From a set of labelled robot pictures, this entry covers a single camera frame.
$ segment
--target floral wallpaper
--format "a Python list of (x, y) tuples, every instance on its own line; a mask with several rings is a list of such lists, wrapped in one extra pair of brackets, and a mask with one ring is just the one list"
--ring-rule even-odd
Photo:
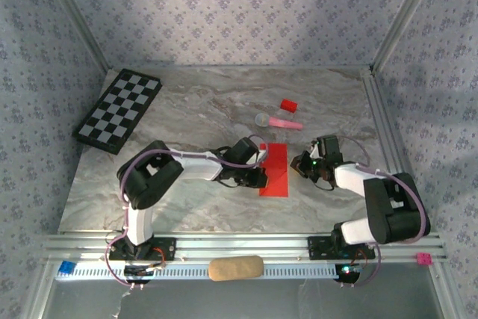
[(478, 0), (423, 0), (379, 80), (466, 310), (478, 318)]
[(75, 0), (113, 68), (370, 64), (404, 0)]
[(0, 318), (17, 318), (56, 233), (104, 78), (56, 0), (0, 0)]

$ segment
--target gray marble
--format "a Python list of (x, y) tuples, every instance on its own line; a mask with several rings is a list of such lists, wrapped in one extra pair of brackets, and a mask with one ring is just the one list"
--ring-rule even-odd
[[(286, 143), (290, 160), (325, 134), (360, 140), (384, 168), (384, 159), (362, 82), (326, 69), (179, 68), (147, 71), (163, 88), (118, 155), (86, 146), (69, 193), (60, 231), (119, 229), (118, 168), (153, 140), (184, 151), (232, 145), (259, 134)], [(111, 70), (106, 88), (117, 72)], [(292, 115), (283, 98), (299, 103)], [(259, 128), (265, 112), (304, 124), (302, 131)], [(361, 150), (341, 141), (346, 160), (363, 161)], [(257, 189), (225, 188), (214, 182), (176, 182), (155, 206), (156, 232), (328, 232), (334, 223), (365, 215), (365, 203), (349, 191), (324, 192), (289, 170), (289, 197), (260, 197)]]

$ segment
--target chessboard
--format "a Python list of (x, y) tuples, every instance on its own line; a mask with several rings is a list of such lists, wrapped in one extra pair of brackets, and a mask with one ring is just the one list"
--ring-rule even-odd
[(82, 143), (117, 155), (161, 86), (159, 78), (121, 70), (73, 136)]

